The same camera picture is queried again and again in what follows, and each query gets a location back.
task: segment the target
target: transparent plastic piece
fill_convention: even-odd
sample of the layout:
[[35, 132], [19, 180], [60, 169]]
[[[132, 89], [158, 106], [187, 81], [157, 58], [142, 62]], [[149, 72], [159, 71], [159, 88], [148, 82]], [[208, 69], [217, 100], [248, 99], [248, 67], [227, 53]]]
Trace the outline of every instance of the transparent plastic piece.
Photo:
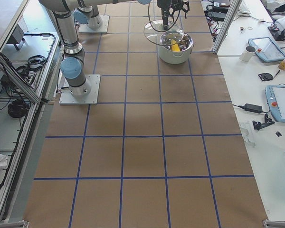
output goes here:
[[143, 33], [151, 43], [159, 46], [169, 46], [171, 42], [177, 44], [183, 39], [184, 31], [177, 24], [173, 24], [173, 21], [169, 21], [167, 29], [164, 29], [162, 20], [154, 20], [145, 25]]

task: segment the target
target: black power brick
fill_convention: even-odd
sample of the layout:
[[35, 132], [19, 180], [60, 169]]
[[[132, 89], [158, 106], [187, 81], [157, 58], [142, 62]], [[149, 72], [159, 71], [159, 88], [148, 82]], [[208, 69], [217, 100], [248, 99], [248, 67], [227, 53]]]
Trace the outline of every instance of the black power brick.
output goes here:
[[252, 112], [252, 113], [262, 113], [263, 112], [262, 106], [258, 106], [255, 104], [239, 105], [238, 107], [244, 109], [245, 111]]

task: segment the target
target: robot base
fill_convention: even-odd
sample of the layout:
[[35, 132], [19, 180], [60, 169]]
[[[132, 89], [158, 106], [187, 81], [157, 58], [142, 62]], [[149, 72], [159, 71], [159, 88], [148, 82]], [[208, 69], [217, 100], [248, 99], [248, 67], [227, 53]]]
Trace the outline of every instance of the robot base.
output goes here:
[[102, 26], [98, 27], [97, 29], [89, 28], [87, 25], [80, 25], [79, 33], [107, 33], [109, 27], [109, 15], [100, 15], [99, 16], [103, 20]]
[[100, 75], [86, 75], [86, 78], [90, 80], [91, 92], [85, 96], [73, 96], [69, 90], [63, 90], [61, 93], [59, 103], [61, 105], [88, 105], [97, 104], [98, 91], [100, 85]]

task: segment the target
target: yellow object in pot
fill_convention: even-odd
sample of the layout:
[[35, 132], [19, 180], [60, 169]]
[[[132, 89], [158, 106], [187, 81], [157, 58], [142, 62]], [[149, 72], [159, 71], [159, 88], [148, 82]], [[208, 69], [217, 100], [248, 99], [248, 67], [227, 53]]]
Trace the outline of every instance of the yellow object in pot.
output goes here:
[[176, 43], [174, 39], [171, 40], [171, 49], [172, 51], [178, 51], [178, 52], [181, 51], [179, 45]]

